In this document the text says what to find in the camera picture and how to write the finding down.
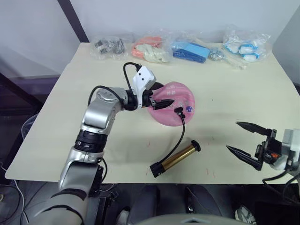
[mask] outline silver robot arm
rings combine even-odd
[[[97,192],[103,181],[103,168],[98,165],[104,155],[104,147],[115,116],[122,110],[135,110],[143,106],[165,108],[174,100],[156,102],[152,90],[163,87],[156,82],[153,73],[146,67],[136,67],[134,89],[99,88],[96,98],[88,105],[75,145],[71,147],[62,170],[59,191],[30,221],[30,225],[81,225],[88,207],[88,196]]]

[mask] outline dark metal frame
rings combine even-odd
[[[90,42],[70,0],[57,0],[80,42]]]
[[[104,225],[107,208],[111,200],[109,197],[101,197],[97,206],[95,225]]]
[[[11,80],[6,78],[2,73],[0,73],[0,84],[13,92],[19,98],[27,102],[31,107],[22,107],[22,108],[0,108],[0,116],[16,116],[16,115],[28,115],[29,117],[38,113],[43,107],[43,103],[35,98],[33,95],[25,92],[18,85],[13,83]],[[23,142],[22,133],[19,132],[13,146],[10,149],[5,161],[3,162],[3,168],[8,169],[12,163],[15,155],[17,154],[21,144]],[[5,171],[0,170],[0,184],[10,184],[11,180],[8,180],[4,176]]]

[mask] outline blue sticker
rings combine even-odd
[[[191,106],[187,106],[186,110],[190,113],[193,110],[193,108]]]

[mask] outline pink bowl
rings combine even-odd
[[[178,82],[170,82],[164,87],[153,91],[153,99],[160,101],[162,99],[173,99],[175,102],[165,109],[154,110],[148,107],[150,115],[159,123],[176,127],[181,126],[182,121],[180,117],[174,112],[178,107],[183,108],[185,114],[185,123],[188,123],[195,113],[195,98],[193,93],[187,86]]]

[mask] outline white table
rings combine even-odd
[[[204,64],[174,59],[171,65],[129,59],[149,67],[157,81],[178,81],[195,95],[194,118],[187,124],[179,150],[191,139],[202,148],[156,179],[149,166],[176,144],[182,127],[155,122],[147,109],[117,114],[105,148],[106,182],[115,183],[211,183],[260,184],[278,174],[264,164],[262,171],[238,160],[226,144],[254,155],[264,136],[235,124],[253,122],[277,129],[282,141],[286,128],[300,128],[300,97],[274,55],[265,62],[234,70],[226,63]],[[6,178],[58,181],[70,147],[80,129],[87,100],[96,85],[124,87],[122,66],[126,61],[96,61],[89,44],[80,44],[50,93],[43,109],[9,167]],[[130,80],[135,74],[129,69]],[[276,182],[286,182],[286,176]]]

